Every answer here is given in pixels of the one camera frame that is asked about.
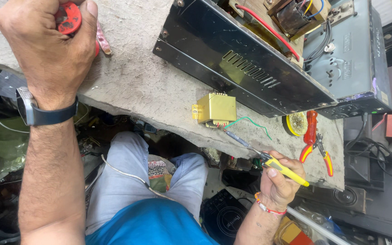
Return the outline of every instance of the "leg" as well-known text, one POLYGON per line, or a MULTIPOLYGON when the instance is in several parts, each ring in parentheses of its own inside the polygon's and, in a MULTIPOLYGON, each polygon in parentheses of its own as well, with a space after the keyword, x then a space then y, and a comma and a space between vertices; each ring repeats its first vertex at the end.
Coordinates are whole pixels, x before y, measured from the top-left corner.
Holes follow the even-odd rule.
MULTIPOLYGON (((113 138, 107 162, 149 183, 148 144, 133 132, 120 132, 113 138)), ((106 165, 91 194, 86 235, 95 232, 122 208, 155 197, 141 181, 124 176, 106 165)))
POLYGON ((170 160, 177 167, 170 181, 170 190, 164 195, 181 203, 199 220, 208 167, 204 157, 187 153, 170 160))

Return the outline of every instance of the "fingernail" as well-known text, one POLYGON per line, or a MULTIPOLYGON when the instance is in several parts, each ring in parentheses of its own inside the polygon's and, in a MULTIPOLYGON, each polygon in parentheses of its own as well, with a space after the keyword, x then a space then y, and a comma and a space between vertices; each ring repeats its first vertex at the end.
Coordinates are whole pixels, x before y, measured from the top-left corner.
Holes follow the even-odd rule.
POLYGON ((87 2, 87 11, 93 16, 95 16, 95 18, 98 18, 98 6, 96 5, 95 2, 93 1, 87 2))
POLYGON ((277 171, 274 168, 269 170, 269 176, 270 177, 275 177, 276 175, 277 175, 277 171))

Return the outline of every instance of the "blue t-shirt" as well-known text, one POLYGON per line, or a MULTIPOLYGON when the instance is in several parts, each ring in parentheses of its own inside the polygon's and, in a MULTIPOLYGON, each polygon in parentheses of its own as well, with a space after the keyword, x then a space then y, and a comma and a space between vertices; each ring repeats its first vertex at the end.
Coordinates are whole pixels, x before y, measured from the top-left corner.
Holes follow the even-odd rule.
POLYGON ((93 234, 86 245, 215 244, 193 215, 175 201, 152 198, 121 209, 93 234))

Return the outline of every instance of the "yellow soldering iron handle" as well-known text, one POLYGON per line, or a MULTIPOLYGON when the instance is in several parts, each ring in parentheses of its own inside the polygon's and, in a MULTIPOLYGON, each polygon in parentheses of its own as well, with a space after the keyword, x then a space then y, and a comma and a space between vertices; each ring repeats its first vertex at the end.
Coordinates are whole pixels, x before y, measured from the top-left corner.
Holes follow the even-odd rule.
POLYGON ((297 175, 297 173, 291 171, 289 168, 284 167, 282 164, 279 163, 279 161, 277 159, 275 159, 272 155, 271 155, 272 159, 268 160, 267 162, 265 162, 264 164, 267 166, 270 166, 272 168, 275 168, 277 170, 279 170, 279 172, 281 172, 281 174, 288 176, 289 178, 291 178, 293 181, 298 182, 299 184, 303 185, 303 186, 309 186, 308 181, 302 179, 302 177, 300 177, 299 175, 297 175))

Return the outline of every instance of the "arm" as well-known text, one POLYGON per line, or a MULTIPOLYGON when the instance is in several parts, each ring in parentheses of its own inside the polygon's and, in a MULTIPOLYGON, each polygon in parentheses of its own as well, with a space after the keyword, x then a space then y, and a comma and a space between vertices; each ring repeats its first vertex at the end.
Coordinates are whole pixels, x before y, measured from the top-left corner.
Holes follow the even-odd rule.
MULTIPOLYGON (((55 30, 54 14, 63 2, 9 0, 0 9, 0 30, 44 110, 74 103, 95 56, 96 4, 80 5, 82 25, 69 38, 55 30)), ((83 244, 84 200, 83 165, 73 120, 31 127, 19 199, 22 243, 83 244)))
MULTIPOLYGON (((298 160, 291 160, 276 151, 269 152, 279 162, 290 168, 302 178, 305 171, 298 160)), ((264 169, 261 176, 261 203, 268 209, 284 212, 287 204, 294 199, 300 185, 291 179, 286 179, 278 170, 269 167, 264 169)), ((237 232, 236 245, 241 244, 273 244, 276 230, 279 227, 281 215, 263 211, 255 202, 237 232)))

